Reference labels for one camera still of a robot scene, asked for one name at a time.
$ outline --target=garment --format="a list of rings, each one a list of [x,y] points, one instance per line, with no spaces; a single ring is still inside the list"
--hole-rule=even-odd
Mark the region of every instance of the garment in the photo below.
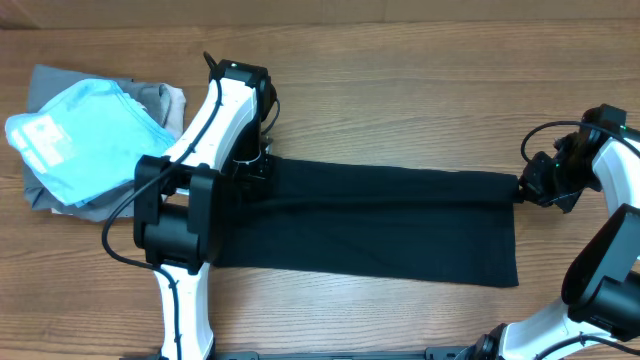
[[[37,112],[46,102],[76,82],[88,78],[102,78],[97,75],[75,71],[56,69],[44,65],[36,65],[31,77],[27,111]],[[167,84],[136,83],[132,79],[113,79],[122,90],[140,102],[149,115],[163,126],[175,139],[182,135],[184,108],[186,99],[181,89]],[[53,212],[77,216],[91,221],[106,219],[113,210],[131,193],[133,182],[123,184],[110,190],[84,206],[65,206],[59,202],[35,177],[28,166],[23,166],[24,196],[33,210],[52,209]],[[122,211],[120,217],[133,216],[133,205]]]
[[[218,267],[518,285],[513,175],[275,158],[230,218]]]
[[[133,181],[143,155],[161,156],[175,139],[113,80],[85,79],[37,113],[7,119],[9,143],[60,202],[83,206]]]

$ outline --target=cable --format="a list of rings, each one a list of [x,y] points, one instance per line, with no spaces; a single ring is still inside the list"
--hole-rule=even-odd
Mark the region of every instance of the cable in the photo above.
[[[217,64],[215,63],[215,61],[213,60],[211,55],[209,55],[209,53],[207,53],[206,51],[204,52],[203,55],[204,55],[205,60],[207,61],[207,64],[209,65],[209,67],[213,71],[213,69],[217,66]],[[175,331],[175,339],[174,339],[174,341],[176,343],[176,351],[177,351],[177,354],[178,354],[178,360],[182,360],[182,347],[181,347],[181,343],[180,343],[180,317],[179,317],[180,314],[179,314],[179,306],[178,306],[178,290],[176,288],[175,280],[173,279],[173,277],[171,277],[171,274],[169,274],[166,270],[162,269],[160,266],[153,266],[153,265],[141,262],[141,261],[128,259],[128,258],[125,258],[124,256],[118,255],[115,251],[113,251],[113,249],[109,245],[108,236],[109,236],[109,229],[113,225],[113,222],[116,220],[118,215],[127,206],[129,206],[129,204],[131,204],[131,202],[133,202],[133,200],[135,200],[135,198],[140,196],[140,194],[142,194],[144,191],[146,191],[152,185],[154,185],[157,182],[159,182],[159,181],[163,180],[164,178],[166,178],[189,155],[191,155],[192,152],[195,151],[196,145],[198,144],[200,139],[202,139],[202,137],[204,136],[204,133],[207,131],[207,129],[209,128],[209,126],[211,125],[213,120],[215,119],[216,115],[218,114],[218,110],[220,109],[220,106],[222,106],[222,85],[220,84],[220,80],[219,79],[215,79],[215,82],[216,82],[216,88],[218,90],[218,98],[216,100],[215,107],[213,108],[213,112],[209,116],[209,119],[207,119],[207,122],[205,122],[205,124],[202,127],[202,129],[200,130],[200,132],[193,139],[193,142],[191,142],[191,144],[189,144],[189,146],[187,147],[187,150],[182,155],[180,155],[180,157],[176,161],[174,161],[173,163],[171,163],[171,165],[169,165],[166,169],[164,169],[160,174],[158,174],[156,177],[151,179],[148,183],[144,184],[141,188],[139,188],[133,194],[131,194],[129,197],[127,197],[120,205],[118,205],[118,207],[113,211],[113,213],[111,213],[111,215],[109,215],[109,217],[107,218],[107,221],[104,224],[104,228],[102,228],[102,247],[104,247],[104,250],[112,258],[114,258],[115,260],[118,260],[118,261],[120,261],[122,263],[128,264],[128,265],[137,266],[137,267],[140,267],[140,268],[143,268],[143,269],[149,269],[149,270],[157,271],[158,273],[162,274],[169,281],[169,288],[171,288],[171,294],[173,296],[173,314],[174,314],[174,331]]]
[[[278,103],[278,111],[276,111],[276,116],[273,117],[273,120],[271,120],[271,124],[269,124],[269,126],[267,126],[267,128],[264,129],[264,131],[261,133],[262,135],[267,135],[267,133],[271,131],[271,128],[273,127],[273,125],[275,125],[276,120],[278,120],[278,116],[280,116],[280,99],[276,98],[276,103]]]
[[[529,159],[529,157],[527,156],[526,152],[525,152],[525,147],[527,146],[527,141],[529,141],[529,139],[538,131],[542,130],[542,129],[546,129],[546,128],[550,128],[553,126],[580,126],[580,127],[585,127],[585,128],[589,128],[592,130],[597,130],[597,131],[601,131],[609,136],[611,136],[612,138],[618,140],[619,142],[621,142],[624,146],[628,147],[629,150],[631,150],[631,152],[637,156],[638,158],[640,158],[640,151],[638,151],[638,149],[636,149],[633,145],[631,145],[627,140],[625,140],[620,134],[616,134],[610,130],[607,130],[605,128],[602,128],[600,126],[597,125],[593,125],[593,124],[589,124],[589,123],[583,123],[583,122],[579,122],[579,121],[554,121],[554,122],[550,122],[550,123],[546,123],[543,125],[540,125],[538,127],[536,127],[535,129],[531,130],[527,136],[524,137],[524,139],[522,139],[522,145],[520,145],[520,154],[522,155],[522,158],[524,159],[524,161],[526,161],[527,163],[531,162],[531,159]]]
[[[587,341],[593,341],[593,342],[597,342],[603,345],[607,345],[609,347],[612,347],[614,349],[620,350],[622,352],[625,352],[627,354],[631,354],[631,355],[635,355],[635,356],[640,356],[640,350],[637,349],[632,349],[630,347],[615,343],[613,341],[609,341],[607,339],[603,339],[597,336],[593,336],[593,335],[582,335],[580,334],[579,336],[576,336],[574,338],[571,339],[567,339],[564,341],[561,341],[547,349],[545,349],[543,352],[541,352],[540,354],[536,355],[536,357],[534,358],[534,360],[542,360],[545,357],[551,355],[552,353],[567,347],[569,345],[573,345],[575,343],[581,343],[582,346],[585,346],[585,342]]]

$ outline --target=wooden surface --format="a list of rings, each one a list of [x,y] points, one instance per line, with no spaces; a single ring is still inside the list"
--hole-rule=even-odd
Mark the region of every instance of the wooden surface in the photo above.
[[[25,109],[34,64],[206,91],[202,50],[266,66],[282,100],[278,155],[351,164],[520,174],[535,125],[603,102],[640,126],[640,22],[560,21],[0,32],[0,118]],[[529,152],[552,151],[548,130]],[[116,359],[156,351],[154,276],[109,258],[101,226],[22,199],[21,160],[0,142],[0,359]],[[214,270],[221,351],[417,350],[470,344],[559,296],[567,267],[606,220],[601,194],[574,212],[515,206],[520,286],[259,269]],[[131,223],[113,246],[141,258]],[[599,347],[582,358],[623,358]]]
[[[632,18],[640,0],[0,0],[0,27],[34,29]]]

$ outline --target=black fabric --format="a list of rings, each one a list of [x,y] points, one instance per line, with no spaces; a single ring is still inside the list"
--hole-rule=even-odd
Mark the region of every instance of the black fabric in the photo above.
[[[513,175],[275,158],[215,265],[517,286],[517,190]]]

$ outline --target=stack of fabric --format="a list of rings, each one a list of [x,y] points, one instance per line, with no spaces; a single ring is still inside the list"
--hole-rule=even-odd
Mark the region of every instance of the stack of fabric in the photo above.
[[[5,125],[25,161],[26,200],[33,210],[105,220],[133,192],[138,159],[161,156],[182,135],[185,105],[167,84],[37,65],[27,113]],[[120,214],[132,215],[132,205]]]

